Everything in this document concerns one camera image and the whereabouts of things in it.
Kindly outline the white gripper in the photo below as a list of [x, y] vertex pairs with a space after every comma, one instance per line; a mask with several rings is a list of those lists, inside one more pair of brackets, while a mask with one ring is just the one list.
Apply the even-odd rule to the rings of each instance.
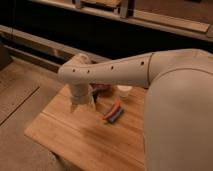
[[88, 104], [88, 106], [96, 110], [96, 105], [91, 94], [91, 86], [89, 84], [69, 85], [70, 89], [70, 112], [73, 113], [78, 105]]

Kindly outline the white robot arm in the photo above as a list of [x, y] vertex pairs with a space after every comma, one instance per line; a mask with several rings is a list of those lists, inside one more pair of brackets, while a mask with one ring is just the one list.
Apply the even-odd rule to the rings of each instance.
[[58, 74], [76, 104], [89, 101], [90, 83], [147, 90], [146, 171], [213, 171], [213, 53], [156, 51], [97, 64], [80, 53]]

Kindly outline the red object behind arm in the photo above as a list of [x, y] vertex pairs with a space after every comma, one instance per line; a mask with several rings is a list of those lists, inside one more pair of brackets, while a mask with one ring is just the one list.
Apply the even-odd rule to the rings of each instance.
[[108, 84], [92, 84], [91, 86], [93, 92], [106, 91], [111, 88], [111, 85]]

